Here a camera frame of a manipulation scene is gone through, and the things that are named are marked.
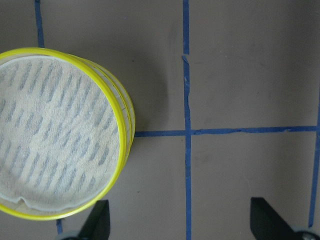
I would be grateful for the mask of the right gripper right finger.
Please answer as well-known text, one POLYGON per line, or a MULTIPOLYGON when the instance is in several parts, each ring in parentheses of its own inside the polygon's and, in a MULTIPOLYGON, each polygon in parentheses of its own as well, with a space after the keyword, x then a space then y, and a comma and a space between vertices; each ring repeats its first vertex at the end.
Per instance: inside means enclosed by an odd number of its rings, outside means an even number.
POLYGON ((263 197, 250 199, 250 230, 256 240, 300 239, 263 197))

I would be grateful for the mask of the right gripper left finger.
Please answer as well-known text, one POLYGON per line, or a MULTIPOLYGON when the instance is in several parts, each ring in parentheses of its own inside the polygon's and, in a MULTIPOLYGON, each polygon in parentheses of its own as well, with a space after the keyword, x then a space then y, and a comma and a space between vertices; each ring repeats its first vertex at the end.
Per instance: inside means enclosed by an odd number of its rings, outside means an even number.
POLYGON ((77 240, 108 240, 110 237, 110 206, 108 200, 95 203, 84 225, 76 236, 77 240))

